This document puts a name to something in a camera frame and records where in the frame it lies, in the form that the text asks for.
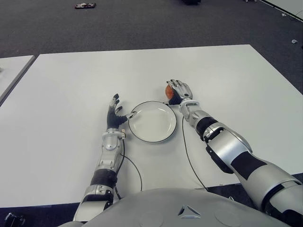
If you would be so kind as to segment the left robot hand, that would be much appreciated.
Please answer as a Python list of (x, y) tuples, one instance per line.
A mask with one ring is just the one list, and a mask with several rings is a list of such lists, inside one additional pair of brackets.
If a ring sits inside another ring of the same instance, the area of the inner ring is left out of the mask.
[(136, 111), (131, 111), (126, 115), (121, 115), (120, 112), (123, 109), (120, 102), (119, 94), (115, 94), (109, 104), (107, 112), (107, 129), (118, 129), (120, 125), (136, 116)]

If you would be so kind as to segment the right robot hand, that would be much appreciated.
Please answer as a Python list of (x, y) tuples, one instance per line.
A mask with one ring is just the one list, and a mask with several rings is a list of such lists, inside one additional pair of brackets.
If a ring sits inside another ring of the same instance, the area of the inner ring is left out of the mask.
[(168, 99), (165, 102), (165, 104), (167, 105), (179, 105), (182, 101), (193, 98), (189, 86), (186, 83), (181, 82), (180, 80), (174, 79), (167, 81), (165, 94)]

